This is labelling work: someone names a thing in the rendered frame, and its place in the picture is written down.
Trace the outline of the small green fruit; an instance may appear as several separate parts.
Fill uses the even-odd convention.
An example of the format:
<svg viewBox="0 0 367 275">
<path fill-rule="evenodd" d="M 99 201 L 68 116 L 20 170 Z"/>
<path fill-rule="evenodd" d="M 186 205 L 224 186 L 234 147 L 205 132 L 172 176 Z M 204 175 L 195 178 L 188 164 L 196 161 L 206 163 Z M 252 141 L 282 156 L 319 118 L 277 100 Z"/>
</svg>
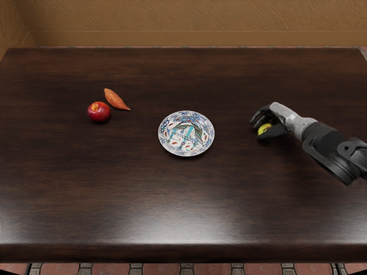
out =
<svg viewBox="0 0 367 275">
<path fill-rule="evenodd" d="M 265 123 L 265 124 L 261 125 L 259 127 L 259 129 L 257 130 L 257 135 L 260 136 L 260 135 L 264 134 L 265 132 L 267 132 L 272 127 L 273 127 L 273 125 L 271 123 Z"/>
</svg>

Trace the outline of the orange sweet potato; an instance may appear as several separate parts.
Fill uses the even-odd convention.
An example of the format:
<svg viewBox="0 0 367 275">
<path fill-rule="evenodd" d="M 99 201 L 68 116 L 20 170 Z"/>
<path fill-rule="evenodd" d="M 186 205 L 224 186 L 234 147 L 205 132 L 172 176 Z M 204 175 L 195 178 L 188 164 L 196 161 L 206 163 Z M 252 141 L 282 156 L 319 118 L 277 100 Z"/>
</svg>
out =
<svg viewBox="0 0 367 275">
<path fill-rule="evenodd" d="M 113 90 L 108 88 L 104 89 L 104 95 L 106 100 L 116 109 L 130 111 L 131 109 L 125 104 L 122 98 Z"/>
</svg>

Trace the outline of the patterned ceramic plate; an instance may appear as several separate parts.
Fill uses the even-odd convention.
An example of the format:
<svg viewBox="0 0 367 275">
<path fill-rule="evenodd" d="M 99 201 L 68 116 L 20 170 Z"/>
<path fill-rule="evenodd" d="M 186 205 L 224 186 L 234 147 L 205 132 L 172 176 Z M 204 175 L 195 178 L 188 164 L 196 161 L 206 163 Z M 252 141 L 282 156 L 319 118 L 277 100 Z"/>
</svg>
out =
<svg viewBox="0 0 367 275">
<path fill-rule="evenodd" d="M 176 156 L 197 156 L 212 145 L 214 137 L 211 121 L 195 111 L 174 112 L 158 128 L 160 144 Z"/>
</svg>

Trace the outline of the red apple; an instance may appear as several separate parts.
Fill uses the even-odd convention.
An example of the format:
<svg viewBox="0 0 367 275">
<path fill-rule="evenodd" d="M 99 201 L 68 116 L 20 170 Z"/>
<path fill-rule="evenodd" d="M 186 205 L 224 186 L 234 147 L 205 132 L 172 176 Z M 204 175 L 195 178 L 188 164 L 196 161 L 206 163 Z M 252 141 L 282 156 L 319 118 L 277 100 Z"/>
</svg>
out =
<svg viewBox="0 0 367 275">
<path fill-rule="evenodd" d="M 106 103 L 96 101 L 88 107 L 87 115 L 93 122 L 105 123 L 111 117 L 111 110 Z"/>
</svg>

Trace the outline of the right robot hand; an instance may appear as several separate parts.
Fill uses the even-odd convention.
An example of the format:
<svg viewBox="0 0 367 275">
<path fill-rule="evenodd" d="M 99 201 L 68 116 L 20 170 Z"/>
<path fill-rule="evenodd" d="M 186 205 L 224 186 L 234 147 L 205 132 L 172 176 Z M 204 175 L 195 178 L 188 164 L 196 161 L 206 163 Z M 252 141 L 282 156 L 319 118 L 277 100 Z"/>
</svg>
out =
<svg viewBox="0 0 367 275">
<path fill-rule="evenodd" d="M 300 141 L 314 140 L 316 134 L 311 126 L 317 125 L 318 122 L 310 117 L 301 117 L 285 105 L 273 102 L 260 107 L 249 123 L 256 131 L 264 124 L 272 125 L 265 132 L 257 135 L 256 140 L 262 142 L 278 138 L 289 132 L 293 133 Z"/>
</svg>

